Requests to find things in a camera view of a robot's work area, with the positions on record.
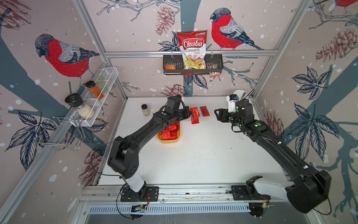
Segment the yellow plastic storage box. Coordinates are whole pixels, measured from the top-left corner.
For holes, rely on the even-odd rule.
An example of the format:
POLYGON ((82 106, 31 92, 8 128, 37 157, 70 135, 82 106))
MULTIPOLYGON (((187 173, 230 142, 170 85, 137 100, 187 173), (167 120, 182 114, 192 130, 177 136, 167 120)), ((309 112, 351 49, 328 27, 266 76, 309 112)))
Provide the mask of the yellow plastic storage box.
POLYGON ((174 121, 168 128, 157 134, 162 143, 176 143, 180 139, 180 122, 174 121))

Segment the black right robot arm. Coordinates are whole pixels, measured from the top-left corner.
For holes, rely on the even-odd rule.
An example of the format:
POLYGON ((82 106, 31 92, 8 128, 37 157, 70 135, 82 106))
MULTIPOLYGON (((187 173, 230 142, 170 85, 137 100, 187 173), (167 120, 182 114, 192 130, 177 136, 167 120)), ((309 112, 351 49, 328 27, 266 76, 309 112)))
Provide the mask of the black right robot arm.
POLYGON ((306 163, 282 143, 264 121, 255 119, 253 106, 248 101, 231 100, 227 109, 216 109, 214 113, 218 121, 238 127, 265 149, 289 176, 285 182, 271 181, 261 175, 250 178, 246 181, 250 200, 277 197, 290 202, 301 213, 308 213, 329 200, 331 176, 306 163))

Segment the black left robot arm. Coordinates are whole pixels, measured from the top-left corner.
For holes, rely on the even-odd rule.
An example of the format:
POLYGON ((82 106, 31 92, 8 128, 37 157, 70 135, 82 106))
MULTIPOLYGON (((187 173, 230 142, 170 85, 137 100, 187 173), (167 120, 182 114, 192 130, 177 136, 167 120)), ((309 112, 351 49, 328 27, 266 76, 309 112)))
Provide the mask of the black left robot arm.
POLYGON ((146 182, 137 173, 141 149, 175 121, 188 119, 191 114, 180 95, 168 97, 167 103, 139 130, 124 138, 115 138, 107 160, 108 166, 122 176, 132 192, 143 193, 146 182))

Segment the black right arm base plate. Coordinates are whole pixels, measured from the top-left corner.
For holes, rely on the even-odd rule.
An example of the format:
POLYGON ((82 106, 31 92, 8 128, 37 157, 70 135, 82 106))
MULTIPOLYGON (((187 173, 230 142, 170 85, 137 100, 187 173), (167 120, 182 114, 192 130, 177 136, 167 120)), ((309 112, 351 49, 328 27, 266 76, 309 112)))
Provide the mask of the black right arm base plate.
POLYGON ((257 190, 252 185, 232 185, 229 191, 229 194, 233 195, 233 199, 235 201, 243 201, 243 200, 264 200, 269 201, 271 196, 262 195, 257 192, 257 190))

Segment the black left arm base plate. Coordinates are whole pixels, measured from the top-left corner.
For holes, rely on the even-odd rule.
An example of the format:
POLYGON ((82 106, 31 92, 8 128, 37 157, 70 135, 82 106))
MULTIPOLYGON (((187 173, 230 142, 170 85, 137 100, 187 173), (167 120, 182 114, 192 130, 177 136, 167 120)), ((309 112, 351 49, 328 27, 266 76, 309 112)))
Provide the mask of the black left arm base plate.
POLYGON ((129 186, 125 186, 122 189, 120 202, 156 202, 158 192, 159 187, 157 186, 143 186, 139 192, 135 192, 129 186))

